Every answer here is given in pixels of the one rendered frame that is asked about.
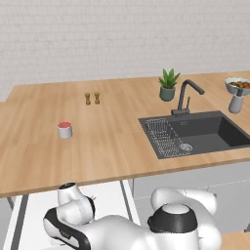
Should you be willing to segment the grey cupboard door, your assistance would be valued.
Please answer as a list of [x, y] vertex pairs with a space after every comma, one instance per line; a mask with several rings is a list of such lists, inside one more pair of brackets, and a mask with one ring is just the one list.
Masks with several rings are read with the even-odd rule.
[[217, 197], [215, 214], [222, 233], [247, 229], [250, 224], [250, 162], [212, 168], [209, 191]]
[[208, 189], [207, 185], [199, 183], [196, 178], [184, 172], [135, 178], [129, 181], [129, 185], [141, 226], [144, 228], [147, 227], [148, 217], [153, 214], [150, 197], [155, 189], [165, 187]]

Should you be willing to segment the dark grey sink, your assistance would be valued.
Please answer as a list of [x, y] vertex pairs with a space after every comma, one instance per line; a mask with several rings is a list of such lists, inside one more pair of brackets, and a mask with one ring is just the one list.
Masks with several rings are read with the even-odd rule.
[[139, 122], [159, 159], [250, 147], [250, 136], [220, 111]]

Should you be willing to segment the green plant in grey pot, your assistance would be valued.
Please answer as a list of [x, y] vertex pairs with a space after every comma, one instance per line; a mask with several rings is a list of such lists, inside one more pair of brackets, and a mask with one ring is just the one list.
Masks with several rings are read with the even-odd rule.
[[177, 80], [181, 73], [175, 73], [174, 69], [169, 72], [163, 70], [163, 76], [158, 78], [160, 83], [159, 97], [164, 102], [170, 102], [174, 99]]

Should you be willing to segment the fruit bowl on grey stand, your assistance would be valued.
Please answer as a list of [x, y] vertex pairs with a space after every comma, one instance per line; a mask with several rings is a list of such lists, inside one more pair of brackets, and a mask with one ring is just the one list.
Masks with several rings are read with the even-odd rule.
[[229, 112], [237, 114], [241, 111], [243, 99], [250, 95], [250, 80], [246, 78], [227, 78], [225, 80], [226, 88], [232, 94], [229, 104]]

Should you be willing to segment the white cup with red filling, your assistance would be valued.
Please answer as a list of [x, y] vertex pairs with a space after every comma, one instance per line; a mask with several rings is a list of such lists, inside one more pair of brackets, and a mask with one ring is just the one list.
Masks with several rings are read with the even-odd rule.
[[72, 136], [72, 126], [68, 121], [58, 124], [58, 132], [61, 139], [69, 139]]

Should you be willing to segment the dark grey tap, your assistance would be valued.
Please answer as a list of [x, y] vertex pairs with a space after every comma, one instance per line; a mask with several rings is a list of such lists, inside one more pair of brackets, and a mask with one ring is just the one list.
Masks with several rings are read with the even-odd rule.
[[183, 107], [185, 90], [186, 90], [187, 85], [192, 87], [199, 95], [204, 95], [205, 94], [205, 91], [202, 88], [200, 88], [198, 85], [196, 85], [193, 81], [191, 81], [189, 79], [185, 80], [183, 82], [183, 84], [182, 84], [182, 87], [181, 87], [178, 108], [171, 110], [171, 114], [173, 116], [182, 116], [182, 115], [189, 114], [189, 101], [190, 101], [190, 98], [187, 98], [187, 100], [188, 100], [187, 106]]

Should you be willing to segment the white open drawer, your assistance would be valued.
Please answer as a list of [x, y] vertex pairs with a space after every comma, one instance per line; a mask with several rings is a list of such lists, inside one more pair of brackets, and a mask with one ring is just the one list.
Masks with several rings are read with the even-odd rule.
[[[107, 215], [120, 215], [135, 224], [140, 220], [127, 181], [82, 186], [83, 194], [94, 195], [96, 215], [100, 219]], [[73, 250], [48, 236], [43, 227], [46, 212], [58, 205], [56, 190], [19, 195], [3, 247], [0, 250]]]

